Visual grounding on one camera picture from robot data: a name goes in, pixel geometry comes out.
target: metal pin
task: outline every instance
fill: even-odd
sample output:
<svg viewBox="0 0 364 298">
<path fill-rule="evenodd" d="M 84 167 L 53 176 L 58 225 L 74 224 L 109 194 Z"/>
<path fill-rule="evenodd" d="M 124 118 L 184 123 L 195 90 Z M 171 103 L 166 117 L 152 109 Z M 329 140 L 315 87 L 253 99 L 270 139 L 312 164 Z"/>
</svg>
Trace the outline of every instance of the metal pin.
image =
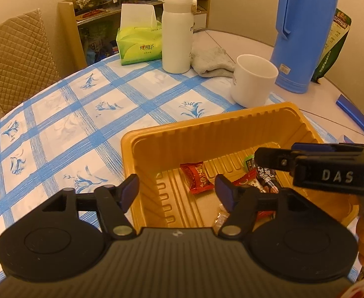
<svg viewBox="0 0 364 298">
<path fill-rule="evenodd" d="M 240 234 L 241 228 L 239 228 L 236 225 L 228 225 L 222 229 L 222 232 L 223 232 L 223 234 L 226 234 L 229 236 L 234 236 L 234 235 Z"/>
<path fill-rule="evenodd" d="M 119 225 L 113 228 L 113 233 L 119 236 L 125 236 L 132 233 L 132 229 L 127 225 Z"/>
</svg>

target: table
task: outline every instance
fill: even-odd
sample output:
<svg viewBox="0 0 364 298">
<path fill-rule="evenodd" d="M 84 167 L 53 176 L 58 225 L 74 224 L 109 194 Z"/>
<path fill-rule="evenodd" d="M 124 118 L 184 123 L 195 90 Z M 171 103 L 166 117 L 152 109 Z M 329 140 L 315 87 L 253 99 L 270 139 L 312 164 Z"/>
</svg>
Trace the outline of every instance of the table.
<svg viewBox="0 0 364 298">
<path fill-rule="evenodd" d="M 269 59 L 272 51 L 216 31 L 193 38 L 208 48 L 220 45 L 234 60 L 242 53 Z M 115 55 L 19 105 L 0 120 L 0 234 L 64 187 L 81 193 L 103 183 L 120 184 L 120 139 L 128 131 L 241 109 L 230 96 L 230 83 L 231 78 L 199 77 L 192 69 L 168 74 L 159 60 L 121 66 Z M 273 92 L 269 102 L 291 100 L 336 138 L 345 134 L 364 143 L 360 129 L 335 105 L 340 92 L 327 80 L 311 84 L 304 95 L 277 86 Z M 98 225 L 94 212 L 82 212 L 80 218 Z"/>
</svg>

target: white mug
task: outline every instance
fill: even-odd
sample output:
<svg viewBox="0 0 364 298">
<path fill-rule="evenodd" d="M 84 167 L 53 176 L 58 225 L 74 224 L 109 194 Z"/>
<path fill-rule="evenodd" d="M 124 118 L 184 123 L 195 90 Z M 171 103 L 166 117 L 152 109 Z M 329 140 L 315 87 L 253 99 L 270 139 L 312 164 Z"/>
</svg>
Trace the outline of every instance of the white mug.
<svg viewBox="0 0 364 298">
<path fill-rule="evenodd" d="M 264 105 L 278 74 L 270 61 L 255 55 L 240 55 L 230 89 L 233 99 L 245 108 Z"/>
</svg>

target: blue and white checkered tablecloth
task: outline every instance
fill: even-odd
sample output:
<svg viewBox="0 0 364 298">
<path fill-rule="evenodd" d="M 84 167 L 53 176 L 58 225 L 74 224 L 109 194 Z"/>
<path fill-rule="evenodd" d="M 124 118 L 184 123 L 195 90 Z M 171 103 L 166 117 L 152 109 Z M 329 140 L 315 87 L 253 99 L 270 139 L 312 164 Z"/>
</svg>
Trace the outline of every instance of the blue and white checkered tablecloth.
<svg viewBox="0 0 364 298">
<path fill-rule="evenodd" d="M 121 183 L 128 131 L 241 109 L 230 83 L 192 69 L 169 74 L 160 60 L 121 66 L 115 55 L 19 105 L 0 120 L 0 234 L 64 187 L 82 193 Z M 268 103 L 282 101 L 272 94 Z M 98 223 L 91 212 L 80 218 Z"/>
</svg>

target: blue rectangular object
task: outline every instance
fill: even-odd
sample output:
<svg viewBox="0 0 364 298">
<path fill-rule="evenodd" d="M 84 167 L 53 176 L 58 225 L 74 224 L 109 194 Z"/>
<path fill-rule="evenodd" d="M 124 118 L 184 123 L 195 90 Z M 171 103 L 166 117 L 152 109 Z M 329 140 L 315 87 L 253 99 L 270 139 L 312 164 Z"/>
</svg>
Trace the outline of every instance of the blue rectangular object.
<svg viewBox="0 0 364 298">
<path fill-rule="evenodd" d="M 337 100 L 337 105 L 348 114 L 364 131 L 364 115 L 344 95 Z"/>
</svg>

